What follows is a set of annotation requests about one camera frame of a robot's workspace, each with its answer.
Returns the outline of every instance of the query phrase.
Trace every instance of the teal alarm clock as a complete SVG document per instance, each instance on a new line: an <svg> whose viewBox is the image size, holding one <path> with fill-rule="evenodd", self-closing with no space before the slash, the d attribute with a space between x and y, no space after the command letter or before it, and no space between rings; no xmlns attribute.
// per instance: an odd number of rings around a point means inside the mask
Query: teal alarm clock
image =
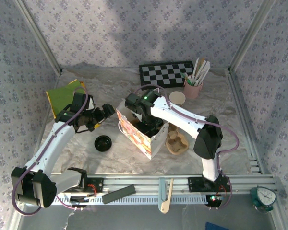
<svg viewBox="0 0 288 230"><path fill-rule="evenodd" d="M265 187L255 187L250 190L250 193L256 209L273 210L272 205L276 202L274 191Z"/></svg>

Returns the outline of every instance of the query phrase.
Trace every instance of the floral wallpaper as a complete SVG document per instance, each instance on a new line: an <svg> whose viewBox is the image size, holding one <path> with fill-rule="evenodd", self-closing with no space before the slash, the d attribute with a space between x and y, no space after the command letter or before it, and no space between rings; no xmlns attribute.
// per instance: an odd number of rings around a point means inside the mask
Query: floral wallpaper
<svg viewBox="0 0 288 230"><path fill-rule="evenodd" d="M288 0L277 1L237 70L262 161L288 217Z"/></svg>
<svg viewBox="0 0 288 230"><path fill-rule="evenodd" d="M61 68L229 66L262 0L25 0Z"/></svg>
<svg viewBox="0 0 288 230"><path fill-rule="evenodd" d="M0 1L0 229L11 213L11 172L31 158L55 72L12 0Z"/></svg>

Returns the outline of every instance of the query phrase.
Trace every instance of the pencil cup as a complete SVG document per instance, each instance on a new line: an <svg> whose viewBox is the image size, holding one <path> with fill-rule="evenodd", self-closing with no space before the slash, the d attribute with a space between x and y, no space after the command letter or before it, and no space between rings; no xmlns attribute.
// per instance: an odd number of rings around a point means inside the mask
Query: pencil cup
<svg viewBox="0 0 288 230"><path fill-rule="evenodd" d="M199 86L191 86L187 83L187 81L184 81L184 90L183 90L183 94L187 97L187 98L197 98L199 92L202 90L203 87L203 83Z"/></svg>

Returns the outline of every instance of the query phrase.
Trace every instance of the checkered board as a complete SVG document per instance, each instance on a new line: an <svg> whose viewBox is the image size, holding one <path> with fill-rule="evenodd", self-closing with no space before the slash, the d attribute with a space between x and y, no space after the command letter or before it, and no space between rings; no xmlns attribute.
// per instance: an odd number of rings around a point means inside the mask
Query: checkered board
<svg viewBox="0 0 288 230"><path fill-rule="evenodd" d="M153 84L163 88L183 86L184 78L180 72L188 75L193 72L191 61L147 64L139 67L141 85Z"/></svg>

